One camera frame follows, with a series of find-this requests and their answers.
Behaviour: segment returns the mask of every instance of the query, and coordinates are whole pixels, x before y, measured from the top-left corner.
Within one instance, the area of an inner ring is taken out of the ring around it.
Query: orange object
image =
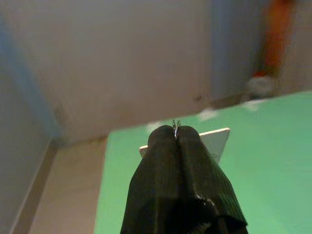
[[[278,69],[290,30],[294,0],[273,0],[267,11],[265,65]]]

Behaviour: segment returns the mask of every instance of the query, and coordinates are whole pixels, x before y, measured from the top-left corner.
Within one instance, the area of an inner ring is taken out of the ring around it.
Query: green mat
[[[200,121],[180,118],[199,132],[230,127],[220,166],[230,179],[250,234],[311,234],[312,92],[245,105]],[[163,124],[171,125],[171,120]],[[130,179],[149,136],[146,126],[108,137],[95,234],[120,232]]]

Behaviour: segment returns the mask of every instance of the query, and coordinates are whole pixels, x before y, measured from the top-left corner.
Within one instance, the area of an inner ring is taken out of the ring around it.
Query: gray wall
[[[214,0],[212,99],[244,91],[262,46],[269,0]]]
[[[49,139],[0,71],[0,234],[9,233]]]

